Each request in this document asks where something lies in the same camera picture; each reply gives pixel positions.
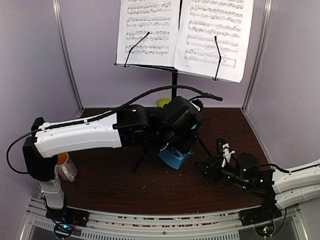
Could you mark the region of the green bowl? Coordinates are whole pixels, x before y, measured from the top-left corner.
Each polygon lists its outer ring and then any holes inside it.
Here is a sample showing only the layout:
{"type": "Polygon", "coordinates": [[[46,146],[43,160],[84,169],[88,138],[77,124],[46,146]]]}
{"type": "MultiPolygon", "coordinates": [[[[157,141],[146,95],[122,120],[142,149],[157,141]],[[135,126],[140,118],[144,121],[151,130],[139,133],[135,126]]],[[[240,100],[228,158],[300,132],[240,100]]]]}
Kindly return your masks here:
{"type": "Polygon", "coordinates": [[[170,98],[160,98],[157,100],[156,104],[158,108],[163,108],[165,105],[169,104],[172,100],[170,98]]]}

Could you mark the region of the right aluminium corner post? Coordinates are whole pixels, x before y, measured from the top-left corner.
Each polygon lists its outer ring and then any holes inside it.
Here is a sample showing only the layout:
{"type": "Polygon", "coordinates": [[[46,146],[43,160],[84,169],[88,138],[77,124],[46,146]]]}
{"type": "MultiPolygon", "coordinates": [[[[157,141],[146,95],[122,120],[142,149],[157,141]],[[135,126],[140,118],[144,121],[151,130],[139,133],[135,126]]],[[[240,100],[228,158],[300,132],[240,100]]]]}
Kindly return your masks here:
{"type": "Polygon", "coordinates": [[[259,78],[262,71],[262,60],[264,54],[267,50],[271,22],[272,22],[272,10],[273,10],[274,1],[273,0],[265,0],[264,1],[264,9],[262,15],[262,23],[260,28],[260,34],[257,44],[256,55],[254,59],[254,65],[252,68],[250,81],[248,85],[248,89],[245,95],[244,103],[242,106],[242,112],[244,115],[248,116],[250,112],[250,107],[253,103],[253,99],[255,96],[255,92],[258,86],[259,78]]]}

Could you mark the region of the sheet music page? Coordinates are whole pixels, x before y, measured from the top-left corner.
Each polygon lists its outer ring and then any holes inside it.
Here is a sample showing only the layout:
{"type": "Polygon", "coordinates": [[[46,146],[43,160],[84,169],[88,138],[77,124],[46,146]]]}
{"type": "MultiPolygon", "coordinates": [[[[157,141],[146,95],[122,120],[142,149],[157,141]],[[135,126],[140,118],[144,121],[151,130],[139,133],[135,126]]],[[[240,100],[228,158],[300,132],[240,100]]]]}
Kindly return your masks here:
{"type": "Polygon", "coordinates": [[[173,67],[180,7],[179,0],[122,0],[116,64],[173,67]]]}
{"type": "Polygon", "coordinates": [[[174,68],[240,83],[244,76],[254,1],[184,0],[174,68]]]}

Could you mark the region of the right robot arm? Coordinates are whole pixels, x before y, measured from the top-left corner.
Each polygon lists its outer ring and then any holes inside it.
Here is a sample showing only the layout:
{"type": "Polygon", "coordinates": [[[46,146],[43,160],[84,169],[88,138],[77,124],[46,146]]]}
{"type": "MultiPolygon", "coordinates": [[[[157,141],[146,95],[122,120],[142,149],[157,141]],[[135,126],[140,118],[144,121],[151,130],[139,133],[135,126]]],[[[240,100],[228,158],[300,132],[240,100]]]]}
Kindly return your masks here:
{"type": "Polygon", "coordinates": [[[262,170],[263,164],[258,157],[243,152],[235,165],[227,163],[223,156],[216,156],[196,161],[195,166],[207,181],[225,180],[261,198],[262,206],[256,210],[261,221],[268,220],[276,208],[284,210],[320,196],[319,160],[289,169],[274,164],[271,169],[262,170]]]}

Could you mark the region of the white patterned mug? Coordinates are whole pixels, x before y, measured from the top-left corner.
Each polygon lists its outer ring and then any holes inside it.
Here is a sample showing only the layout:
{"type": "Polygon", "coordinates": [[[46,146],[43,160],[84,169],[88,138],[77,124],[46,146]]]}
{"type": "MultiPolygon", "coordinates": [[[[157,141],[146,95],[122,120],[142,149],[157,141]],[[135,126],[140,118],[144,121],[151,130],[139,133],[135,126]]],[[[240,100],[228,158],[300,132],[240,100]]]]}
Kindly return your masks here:
{"type": "Polygon", "coordinates": [[[60,153],[57,155],[57,157],[57,172],[59,176],[65,181],[69,181],[71,183],[75,182],[78,170],[71,160],[69,154],[67,152],[60,153]]]}

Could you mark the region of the left aluminium corner post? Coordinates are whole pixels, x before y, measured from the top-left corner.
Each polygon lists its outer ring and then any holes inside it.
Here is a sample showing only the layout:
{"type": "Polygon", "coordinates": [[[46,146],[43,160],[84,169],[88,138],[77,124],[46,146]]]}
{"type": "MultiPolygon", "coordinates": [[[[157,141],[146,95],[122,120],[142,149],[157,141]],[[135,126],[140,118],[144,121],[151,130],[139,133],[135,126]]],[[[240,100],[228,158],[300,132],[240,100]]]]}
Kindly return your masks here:
{"type": "Polygon", "coordinates": [[[75,99],[78,112],[82,113],[85,108],[83,106],[83,103],[80,97],[74,71],[72,68],[71,58],[68,50],[65,29],[63,24],[61,2],[59,0],[52,0],[52,7],[53,7],[55,22],[57,25],[57,31],[58,31],[59,41],[60,41],[62,55],[63,55],[63,62],[64,62],[66,73],[67,73],[67,79],[68,79],[68,82],[70,83],[72,95],[75,99]]]}

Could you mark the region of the aluminium corner post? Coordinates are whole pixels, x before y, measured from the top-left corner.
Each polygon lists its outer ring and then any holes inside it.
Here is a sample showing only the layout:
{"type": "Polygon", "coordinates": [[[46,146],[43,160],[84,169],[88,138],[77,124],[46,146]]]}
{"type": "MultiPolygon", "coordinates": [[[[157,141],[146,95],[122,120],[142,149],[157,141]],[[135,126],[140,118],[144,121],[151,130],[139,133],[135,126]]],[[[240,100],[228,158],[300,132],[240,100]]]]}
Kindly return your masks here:
{"type": "Polygon", "coordinates": [[[255,96],[255,92],[258,86],[259,78],[262,71],[262,60],[264,54],[267,50],[271,22],[272,22],[272,10],[273,10],[274,1],[273,0],[265,0],[264,1],[264,9],[262,15],[262,23],[260,28],[260,34],[257,44],[256,55],[254,59],[254,65],[252,68],[250,81],[248,85],[248,89],[245,95],[244,103],[242,106],[242,112],[244,115],[248,116],[250,112],[250,107],[253,103],[253,99],[255,96]]]}
{"type": "Polygon", "coordinates": [[[78,112],[82,113],[85,108],[83,106],[83,103],[80,97],[74,71],[72,68],[71,58],[68,50],[65,29],[63,24],[61,2],[59,0],[52,0],[52,7],[53,7],[55,22],[57,25],[57,31],[58,31],[59,41],[60,41],[62,55],[63,55],[63,62],[64,62],[66,73],[67,73],[67,79],[68,79],[68,82],[70,83],[72,95],[75,99],[78,112]]]}

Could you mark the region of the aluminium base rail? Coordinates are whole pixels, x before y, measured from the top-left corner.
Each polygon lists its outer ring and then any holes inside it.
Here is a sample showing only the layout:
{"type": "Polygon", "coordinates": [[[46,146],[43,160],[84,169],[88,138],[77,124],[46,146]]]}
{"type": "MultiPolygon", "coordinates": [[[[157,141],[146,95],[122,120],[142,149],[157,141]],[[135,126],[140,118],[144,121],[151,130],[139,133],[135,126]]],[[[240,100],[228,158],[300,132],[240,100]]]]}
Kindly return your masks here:
{"type": "Polygon", "coordinates": [[[88,211],[86,226],[76,226],[71,240],[260,240],[258,231],[274,224],[272,240],[308,240],[298,206],[284,216],[243,225],[240,209],[208,213],[151,215],[88,211]]]}

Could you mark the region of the black music stand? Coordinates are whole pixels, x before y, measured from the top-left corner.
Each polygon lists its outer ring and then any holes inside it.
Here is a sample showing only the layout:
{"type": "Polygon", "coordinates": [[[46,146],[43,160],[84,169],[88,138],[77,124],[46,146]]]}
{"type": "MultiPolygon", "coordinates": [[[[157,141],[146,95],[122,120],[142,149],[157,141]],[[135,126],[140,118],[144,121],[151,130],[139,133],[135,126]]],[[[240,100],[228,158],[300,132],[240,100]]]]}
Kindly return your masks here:
{"type": "Polygon", "coordinates": [[[240,83],[251,0],[123,0],[116,64],[240,83]]]}

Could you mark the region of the blue metronome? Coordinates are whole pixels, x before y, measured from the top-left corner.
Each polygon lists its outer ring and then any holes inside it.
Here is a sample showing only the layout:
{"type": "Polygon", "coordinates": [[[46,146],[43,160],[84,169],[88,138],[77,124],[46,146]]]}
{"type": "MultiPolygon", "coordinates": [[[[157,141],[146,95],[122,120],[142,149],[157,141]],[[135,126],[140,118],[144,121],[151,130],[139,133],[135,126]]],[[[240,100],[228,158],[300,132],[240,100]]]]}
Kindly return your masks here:
{"type": "MultiPolygon", "coordinates": [[[[197,125],[195,124],[191,128],[191,132],[196,133],[196,128],[197,128],[197,125]]],[[[181,166],[183,165],[183,163],[191,155],[192,149],[188,153],[182,154],[182,153],[178,152],[177,150],[175,150],[173,148],[173,146],[169,146],[165,150],[160,151],[158,156],[168,166],[170,166],[173,169],[179,170],[181,168],[181,166]]]]}

